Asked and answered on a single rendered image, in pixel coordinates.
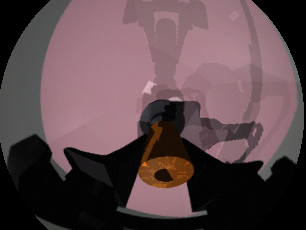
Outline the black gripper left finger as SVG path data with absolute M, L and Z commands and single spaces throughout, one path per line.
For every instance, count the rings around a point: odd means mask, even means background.
M 64 154 L 69 166 L 93 179 L 101 180 L 112 191 L 117 207 L 126 208 L 137 178 L 146 139 L 148 134 L 141 135 L 124 148 L 118 148 L 118 151 L 113 151 L 112 154 L 109 152 L 108 155 L 92 154 L 72 147 L 64 148 Z

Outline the orange knob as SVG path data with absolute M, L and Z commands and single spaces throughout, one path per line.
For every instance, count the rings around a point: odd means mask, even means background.
M 154 124 L 142 152 L 138 178 L 157 188 L 173 188 L 188 182 L 194 168 L 182 142 L 173 123 Z

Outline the dark round pedestal with short shaft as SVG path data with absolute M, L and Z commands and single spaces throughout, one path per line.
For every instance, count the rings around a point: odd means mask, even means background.
M 144 134 L 149 134 L 150 128 L 158 122 L 173 123 L 178 128 L 178 134 L 184 131 L 185 116 L 182 114 L 180 107 L 170 100 L 158 99 L 150 103 L 142 112 L 140 127 Z

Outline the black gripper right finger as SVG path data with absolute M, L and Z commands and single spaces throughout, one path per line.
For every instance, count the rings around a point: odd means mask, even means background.
M 192 142 L 189 143 L 184 136 L 182 140 L 194 168 L 192 178 L 186 182 L 192 212 L 206 211 L 205 205 L 217 199 L 234 180 L 247 178 L 247 175 L 255 174 L 262 168 L 261 160 L 254 160 L 253 163 L 225 164 L 210 156 L 208 152 L 205 154 L 205 151 L 194 146 Z

